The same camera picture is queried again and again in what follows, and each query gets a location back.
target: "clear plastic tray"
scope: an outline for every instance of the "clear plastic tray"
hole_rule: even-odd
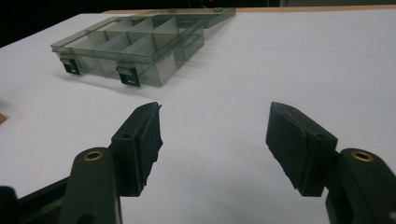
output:
[[[67,73],[160,87],[204,45],[204,29],[234,15],[234,8],[199,8],[111,17],[51,48]]]

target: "transparent compartment box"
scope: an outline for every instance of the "transparent compartment box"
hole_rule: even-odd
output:
[[[160,87],[204,45],[204,29],[234,15],[234,8],[197,8],[111,17],[51,48],[67,73]]]

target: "white table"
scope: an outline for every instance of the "white table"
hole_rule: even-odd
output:
[[[396,9],[238,12],[161,88],[67,74],[50,44],[113,14],[81,14],[0,49],[0,185],[19,197],[158,102],[163,147],[124,223],[329,223],[265,145],[271,102],[292,105],[396,171]]]

